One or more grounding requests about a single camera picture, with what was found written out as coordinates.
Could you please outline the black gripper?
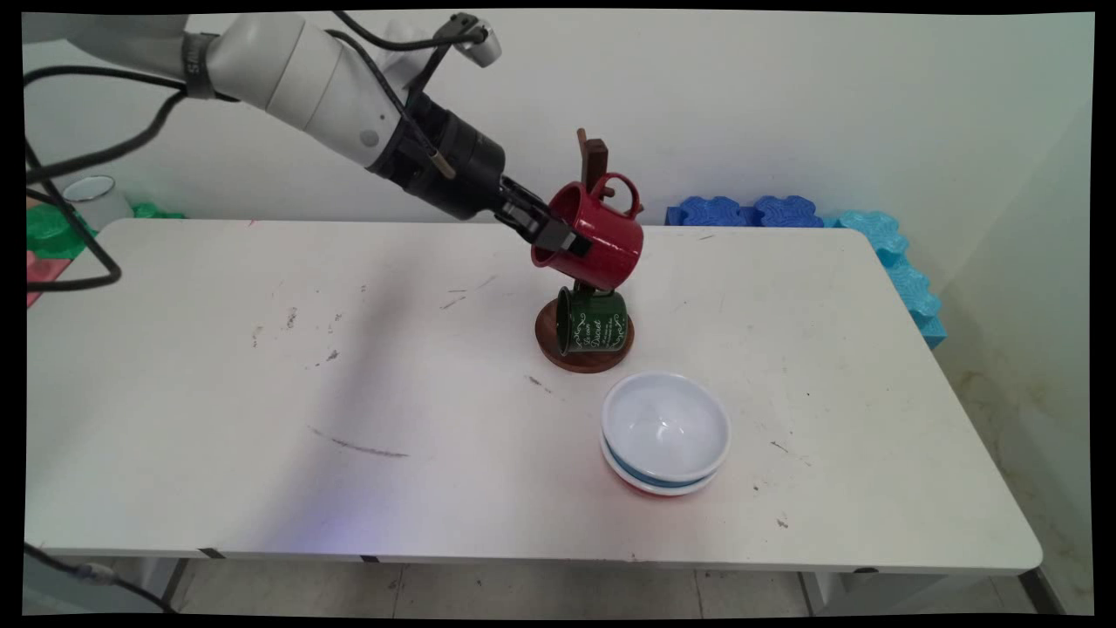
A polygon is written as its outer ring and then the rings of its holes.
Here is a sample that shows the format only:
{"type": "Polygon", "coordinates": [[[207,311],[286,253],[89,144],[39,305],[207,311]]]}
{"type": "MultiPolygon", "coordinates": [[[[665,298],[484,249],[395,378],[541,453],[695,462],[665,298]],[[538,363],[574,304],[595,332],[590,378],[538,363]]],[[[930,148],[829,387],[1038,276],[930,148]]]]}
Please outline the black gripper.
{"type": "Polygon", "coordinates": [[[407,96],[413,122],[400,123],[371,173],[393,182],[459,220],[491,210],[531,247],[550,253],[586,257],[593,243],[561,220],[548,204],[506,176],[506,149],[483,132],[420,91],[407,96]]]}

